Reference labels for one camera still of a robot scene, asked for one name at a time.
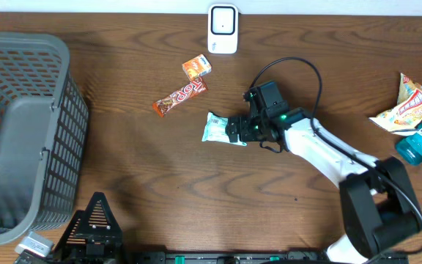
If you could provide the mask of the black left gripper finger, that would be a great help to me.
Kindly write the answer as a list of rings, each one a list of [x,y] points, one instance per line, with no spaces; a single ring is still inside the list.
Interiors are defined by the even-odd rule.
[[[122,230],[110,209],[104,193],[93,193],[79,221],[78,237],[122,238]]]
[[[83,213],[82,210],[77,210],[74,213],[70,223],[67,225],[66,230],[53,250],[54,257],[70,257],[72,254],[76,254],[78,249],[84,248],[85,239],[75,237]]]

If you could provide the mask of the light teal snack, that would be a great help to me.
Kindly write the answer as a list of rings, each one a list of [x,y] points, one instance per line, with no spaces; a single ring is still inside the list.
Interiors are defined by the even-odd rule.
[[[247,144],[241,142],[239,138],[237,142],[230,142],[229,136],[226,134],[228,121],[228,118],[218,117],[210,111],[207,114],[207,124],[204,127],[204,133],[201,140],[203,142],[221,142],[245,147]]]

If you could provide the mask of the red Top chocolate bar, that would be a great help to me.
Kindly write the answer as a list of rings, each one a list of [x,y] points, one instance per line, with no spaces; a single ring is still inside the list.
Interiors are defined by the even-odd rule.
[[[167,97],[154,102],[152,107],[160,117],[164,117],[165,114],[167,114],[175,106],[178,106],[186,100],[196,97],[207,90],[208,87],[204,82],[204,79],[202,77],[198,77]]]

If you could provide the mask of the small orange snack packet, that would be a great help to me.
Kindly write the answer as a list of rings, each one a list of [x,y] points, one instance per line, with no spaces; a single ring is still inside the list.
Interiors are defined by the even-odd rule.
[[[212,71],[212,65],[203,54],[188,60],[182,64],[182,69],[188,79],[193,81],[198,77],[207,75]]]

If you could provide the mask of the cream snack bag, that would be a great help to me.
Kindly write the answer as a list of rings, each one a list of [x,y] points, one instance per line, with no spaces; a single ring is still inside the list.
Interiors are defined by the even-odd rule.
[[[422,122],[422,85],[400,73],[396,106],[375,117],[369,117],[369,120],[389,133],[413,135]]]

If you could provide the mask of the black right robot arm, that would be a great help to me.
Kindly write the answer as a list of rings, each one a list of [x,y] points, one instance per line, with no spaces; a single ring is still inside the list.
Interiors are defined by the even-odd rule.
[[[230,117],[230,142],[278,144],[321,172],[339,190],[345,233],[325,250],[332,263],[378,263],[395,245],[422,232],[422,213],[404,164],[349,146],[302,108],[291,109],[276,83],[250,88],[248,114]]]

